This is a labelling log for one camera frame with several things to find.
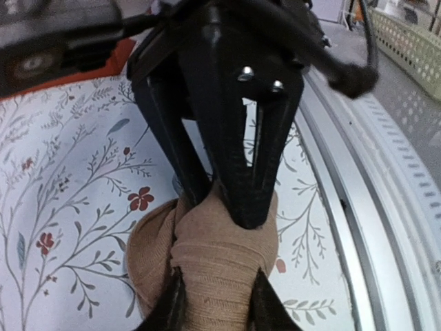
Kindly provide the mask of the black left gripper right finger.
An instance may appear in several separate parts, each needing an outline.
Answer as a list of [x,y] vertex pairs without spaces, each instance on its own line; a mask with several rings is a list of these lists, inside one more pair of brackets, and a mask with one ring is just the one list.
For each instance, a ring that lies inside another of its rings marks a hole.
[[258,269],[249,305],[248,330],[301,331],[286,311],[267,275]]

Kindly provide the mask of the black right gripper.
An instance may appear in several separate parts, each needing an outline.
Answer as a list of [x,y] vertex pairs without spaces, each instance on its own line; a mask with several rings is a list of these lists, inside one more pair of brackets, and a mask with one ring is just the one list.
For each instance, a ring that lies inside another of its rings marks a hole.
[[127,63],[134,99],[192,205],[211,182],[183,125],[194,119],[184,76],[210,66],[240,83],[284,83],[302,68],[327,69],[327,51],[300,1],[179,1]]

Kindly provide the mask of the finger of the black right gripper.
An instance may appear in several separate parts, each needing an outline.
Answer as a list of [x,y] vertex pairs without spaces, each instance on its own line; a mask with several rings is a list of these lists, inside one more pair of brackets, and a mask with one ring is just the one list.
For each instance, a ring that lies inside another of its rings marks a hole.
[[284,83],[240,83],[222,65],[184,77],[232,219],[245,229],[262,226],[303,91],[301,71]]

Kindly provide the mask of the tan ribbed sock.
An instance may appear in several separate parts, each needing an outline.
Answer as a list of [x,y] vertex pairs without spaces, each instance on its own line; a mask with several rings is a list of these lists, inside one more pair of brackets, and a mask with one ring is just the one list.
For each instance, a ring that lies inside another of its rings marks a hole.
[[194,208],[181,196],[146,214],[132,230],[125,258],[143,317],[178,267],[187,297],[185,330],[245,330],[256,273],[269,275],[278,255],[277,207],[274,194],[265,224],[243,229],[214,185]]

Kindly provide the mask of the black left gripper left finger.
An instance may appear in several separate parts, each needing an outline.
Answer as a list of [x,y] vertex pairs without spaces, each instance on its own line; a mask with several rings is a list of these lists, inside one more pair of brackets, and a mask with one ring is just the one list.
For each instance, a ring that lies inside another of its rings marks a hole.
[[164,293],[154,309],[144,318],[136,331],[180,331],[184,328],[186,311],[186,293],[183,274],[179,267],[173,269],[173,275]]

